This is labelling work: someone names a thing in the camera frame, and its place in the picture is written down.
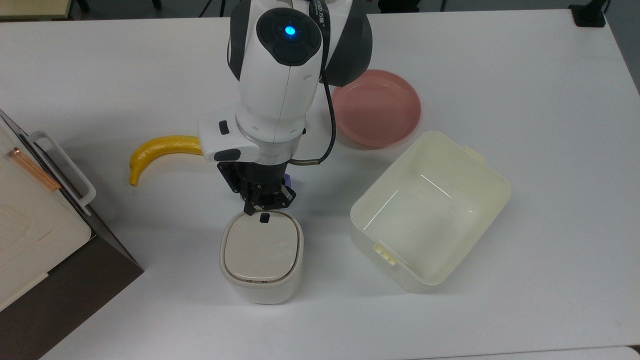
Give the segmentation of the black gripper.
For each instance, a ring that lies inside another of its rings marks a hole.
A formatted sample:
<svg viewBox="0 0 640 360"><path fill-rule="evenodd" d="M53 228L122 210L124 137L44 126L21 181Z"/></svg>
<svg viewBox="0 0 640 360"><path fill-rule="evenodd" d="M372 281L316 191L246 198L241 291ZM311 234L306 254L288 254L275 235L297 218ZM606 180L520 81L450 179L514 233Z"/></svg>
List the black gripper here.
<svg viewBox="0 0 640 360"><path fill-rule="evenodd" d="M217 169L231 191L241 194L243 212L252 216L270 208L288 208L297 194L285 180L288 163L263 165L256 162L222 161Z"/></svg>

